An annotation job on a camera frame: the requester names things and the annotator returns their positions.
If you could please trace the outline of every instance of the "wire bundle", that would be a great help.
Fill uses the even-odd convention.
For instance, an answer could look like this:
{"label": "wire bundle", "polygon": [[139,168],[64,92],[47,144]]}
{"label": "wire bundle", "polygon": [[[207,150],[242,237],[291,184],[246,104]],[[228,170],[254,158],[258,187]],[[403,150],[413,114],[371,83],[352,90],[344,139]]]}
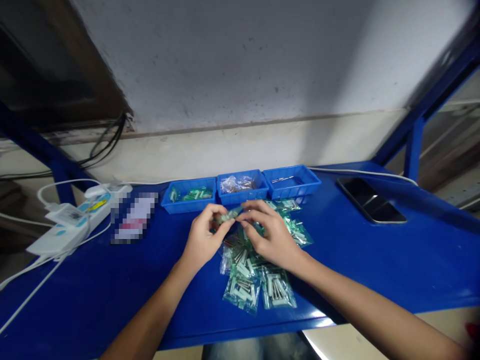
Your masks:
{"label": "wire bundle", "polygon": [[[104,160],[107,156],[109,156],[112,151],[115,149],[117,146],[120,137],[122,136],[122,133],[124,131],[125,123],[127,122],[127,116],[122,113],[118,119],[116,119],[114,122],[112,122],[106,129],[105,131],[101,134],[101,136],[98,138],[98,140],[95,142],[93,147],[90,150],[90,154],[87,158],[76,161],[75,163],[82,169],[88,169],[91,168],[94,165],[97,165],[99,162]],[[111,137],[111,139],[108,141],[108,143],[97,153],[95,151],[97,150],[98,146],[102,141],[104,141],[105,136],[109,133],[111,129],[114,127],[116,128],[115,133]],[[50,170],[45,170],[45,171],[38,171],[38,172],[29,172],[29,173],[21,173],[21,174],[5,174],[5,175],[0,175],[0,182],[2,181],[15,181],[15,180],[23,180],[23,179],[39,179],[39,178],[49,178],[52,176],[52,172]]]}

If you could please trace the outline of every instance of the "blue shelf leg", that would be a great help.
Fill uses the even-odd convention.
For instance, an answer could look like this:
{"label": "blue shelf leg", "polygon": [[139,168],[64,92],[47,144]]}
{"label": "blue shelf leg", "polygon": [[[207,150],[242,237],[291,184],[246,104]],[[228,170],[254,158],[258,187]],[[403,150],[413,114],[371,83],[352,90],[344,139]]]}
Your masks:
{"label": "blue shelf leg", "polygon": [[428,122],[448,99],[479,69],[480,31],[453,61],[436,84],[426,93],[381,146],[372,161],[385,166],[403,148],[417,121]]}
{"label": "blue shelf leg", "polygon": [[[49,167],[55,181],[90,179],[76,163],[68,159],[59,149],[45,140],[40,134],[29,128],[20,117],[0,101],[0,132],[29,152],[38,161]],[[91,181],[78,181],[73,185],[85,192],[94,185]],[[58,197],[62,203],[75,205],[75,198],[70,184],[57,187]]]}
{"label": "blue shelf leg", "polygon": [[[52,161],[50,163],[50,169],[53,174],[53,179],[55,180],[56,183],[70,180],[69,175],[64,171],[64,169],[58,162]],[[70,203],[73,206],[77,206],[72,184],[65,183],[65,184],[59,184],[55,186],[56,186],[56,192],[58,193],[58,198],[60,199],[61,203]]]}
{"label": "blue shelf leg", "polygon": [[422,118],[418,119],[413,124],[413,128],[410,130],[406,140],[404,175],[414,181],[417,181],[419,178],[424,125],[424,120]]}

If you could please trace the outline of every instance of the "finger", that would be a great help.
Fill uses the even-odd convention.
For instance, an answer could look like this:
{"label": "finger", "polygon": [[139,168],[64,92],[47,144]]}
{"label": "finger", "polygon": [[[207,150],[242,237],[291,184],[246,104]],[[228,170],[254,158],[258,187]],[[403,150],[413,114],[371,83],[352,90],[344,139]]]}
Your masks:
{"label": "finger", "polygon": [[275,215],[276,212],[263,200],[250,200],[242,204],[245,210],[258,210],[262,213]]}
{"label": "finger", "polygon": [[218,230],[216,231],[215,235],[213,235],[213,237],[220,238],[220,240],[223,240],[225,235],[227,235],[227,233],[229,232],[233,224],[235,224],[235,219],[230,219],[228,221],[223,222],[218,228]]}
{"label": "finger", "polygon": [[241,222],[244,220],[247,221],[254,221],[254,222],[259,222],[263,226],[265,226],[269,220],[269,215],[260,212],[258,210],[250,210],[248,212],[243,212],[241,213],[237,218],[237,221]]}
{"label": "finger", "polygon": [[243,229],[245,230],[246,235],[250,239],[251,243],[253,244],[253,247],[257,252],[259,253],[259,250],[262,249],[262,244],[266,242],[267,240],[264,239],[258,232],[257,230],[250,225],[246,221],[240,221],[240,224],[243,226]]}
{"label": "finger", "polygon": [[210,203],[203,209],[201,214],[198,215],[198,219],[201,221],[210,221],[216,213],[225,215],[228,213],[228,210],[222,205]]}

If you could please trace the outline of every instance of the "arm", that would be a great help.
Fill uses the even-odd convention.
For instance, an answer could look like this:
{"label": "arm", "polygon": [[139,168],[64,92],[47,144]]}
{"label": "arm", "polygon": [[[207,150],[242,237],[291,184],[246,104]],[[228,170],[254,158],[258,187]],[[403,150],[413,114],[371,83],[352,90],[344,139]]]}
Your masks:
{"label": "arm", "polygon": [[[390,359],[464,359],[466,351],[440,331],[377,292],[322,265],[301,250],[282,218],[261,200],[248,201],[237,220],[255,250],[311,285]],[[249,223],[265,229],[261,237]]]}
{"label": "arm", "polygon": [[209,204],[196,217],[180,260],[163,284],[136,313],[101,356],[101,360],[150,360],[154,357],[165,330],[185,290],[197,272],[217,252],[234,220],[224,222],[210,233],[216,213],[226,214],[221,205]]}

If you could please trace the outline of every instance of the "white cable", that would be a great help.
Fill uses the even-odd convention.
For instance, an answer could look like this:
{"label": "white cable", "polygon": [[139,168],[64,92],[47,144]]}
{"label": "white cable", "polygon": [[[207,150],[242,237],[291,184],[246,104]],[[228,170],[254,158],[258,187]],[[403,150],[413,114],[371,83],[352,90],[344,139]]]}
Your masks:
{"label": "white cable", "polygon": [[38,268],[39,266],[45,264],[49,260],[51,260],[51,258],[48,257],[48,256],[45,256],[45,255],[39,256],[38,259],[33,264],[27,266],[22,271],[17,272],[15,275],[12,275],[9,278],[3,280],[0,283],[0,291],[2,291],[4,289],[4,287],[6,287],[12,280],[18,278],[22,274],[28,273],[30,270]]}
{"label": "white cable", "polygon": [[64,262],[64,260],[67,258],[66,255],[64,255],[60,261],[58,262],[57,265],[48,273],[47,276],[43,278],[43,280],[37,285],[37,287],[28,295],[28,297],[21,303],[21,305],[18,307],[18,309],[13,313],[12,316],[6,321],[6,323],[0,328],[0,334],[4,332],[4,330],[10,325],[10,323],[17,317],[17,315],[22,311],[22,309],[27,305],[27,303],[30,301],[30,299],[37,293],[37,291],[42,287],[43,284],[49,279],[50,276],[59,268],[59,266]]}
{"label": "white cable", "polygon": [[170,183],[172,181],[180,181],[180,180],[189,180],[189,179],[182,177],[182,178],[164,180],[159,182],[124,181],[124,182],[121,182],[120,185],[160,185],[160,184],[165,184],[165,183]]}
{"label": "white cable", "polygon": [[9,220],[13,220],[13,221],[19,221],[19,222],[22,222],[22,223],[27,223],[27,224],[48,226],[50,228],[53,228],[55,226],[55,225],[52,225],[52,224],[47,224],[46,222],[36,222],[36,221],[21,219],[19,217],[10,216],[10,215],[7,215],[7,214],[1,213],[1,212],[0,212],[0,217],[5,218],[5,219],[9,219]]}
{"label": "white cable", "polygon": [[460,209],[460,210],[466,209],[466,208],[472,206],[473,204],[478,203],[479,201],[480,201],[480,197],[479,197],[479,198],[476,198],[476,199],[473,200],[473,201],[470,201],[468,204],[463,205],[462,207],[459,207],[459,209]]}
{"label": "white cable", "polygon": [[111,225],[111,222],[108,223],[108,226],[105,227],[102,231],[100,231],[98,234],[95,234],[94,236],[82,241],[81,243],[79,243],[77,246],[74,246],[72,247],[71,249],[69,250],[66,250],[64,252],[62,252],[61,254],[58,254],[56,256],[52,256],[50,257],[49,259],[43,261],[43,262],[39,262],[36,266],[32,266],[28,271],[40,266],[40,265],[43,265],[45,264],[46,262],[52,260],[53,258],[57,258],[59,256],[62,256],[63,257],[58,261],[58,263],[55,265],[55,267],[48,273],[47,276],[45,276],[43,278],[43,280],[37,285],[37,287],[30,293],[30,295],[28,295],[28,297],[21,303],[21,305],[18,307],[17,310],[15,310],[15,312],[12,314],[12,316],[10,316],[10,318],[6,321],[6,323],[0,328],[0,334],[4,332],[4,330],[11,324],[11,322],[17,317],[17,315],[20,313],[20,311],[22,311],[22,309],[25,307],[25,305],[27,305],[27,303],[30,301],[30,299],[37,293],[37,291],[42,287],[43,284],[45,284],[45,282],[49,279],[50,276],[52,276],[52,274],[59,268],[59,266],[64,262],[64,260],[67,258],[67,253],[78,248],[80,245],[83,245],[85,244],[86,242],[92,240],[93,238],[96,238],[98,235],[104,233],[105,231],[107,231],[107,229],[110,227]]}
{"label": "white cable", "polygon": [[45,258],[43,256],[40,256],[32,265],[30,266],[27,266],[26,268],[24,268],[22,271],[16,273],[15,275],[12,275],[10,276],[9,278],[5,279],[4,281],[2,281],[2,283],[0,283],[0,291],[3,290],[3,288],[5,286],[7,286],[13,279],[16,279],[17,277],[19,277],[20,275],[23,275],[25,273],[28,273],[30,270],[33,270],[35,268],[38,268],[39,266],[45,264],[45,263],[48,263],[50,260],[53,260],[55,258],[58,258],[60,256],[62,256],[63,254],[66,254],[68,252],[71,252],[72,250],[78,248],[79,246],[89,242],[90,240],[92,239],[95,239],[97,236],[99,236],[100,234],[103,234],[105,231],[107,231],[109,228],[110,228],[110,225],[111,223],[109,222],[108,223],[108,226],[106,226],[102,231],[100,231],[99,233],[93,235],[92,237],[89,237],[88,239],[82,241],[81,243],[79,243],[78,245],[72,247],[71,249],[68,249],[68,250],[65,250],[61,253],[58,253],[54,256],[51,256],[51,257],[48,257],[48,258]]}
{"label": "white cable", "polygon": [[368,174],[368,175],[380,175],[380,176],[385,176],[385,177],[390,177],[390,178],[397,178],[397,179],[402,179],[405,181],[408,181],[415,186],[418,186],[417,182],[405,177],[405,176],[400,176],[400,175],[394,175],[394,174],[387,174],[383,172],[372,172],[372,171],[363,171],[363,170],[350,170],[350,169],[330,169],[330,168],[323,168],[323,167],[308,167],[308,169],[311,170],[318,170],[318,171],[330,171],[333,173],[359,173],[359,174]]}
{"label": "white cable", "polygon": [[46,189],[46,188],[50,188],[52,186],[55,186],[55,185],[61,185],[61,184],[67,184],[67,183],[74,183],[74,182],[79,182],[79,181],[91,181],[91,182],[94,182],[94,183],[97,183],[98,185],[104,185],[102,184],[100,181],[98,180],[94,180],[94,179],[74,179],[74,180],[65,180],[65,181],[59,181],[59,182],[54,182],[54,183],[51,183],[51,184],[48,184],[48,185],[45,185],[45,186],[42,186],[41,188],[38,189],[38,191],[36,192],[36,197],[38,198],[38,200],[40,200],[42,202],[43,205],[45,205],[46,207],[48,205],[50,205],[49,202],[47,202],[44,197],[42,196],[42,193],[43,191]]}

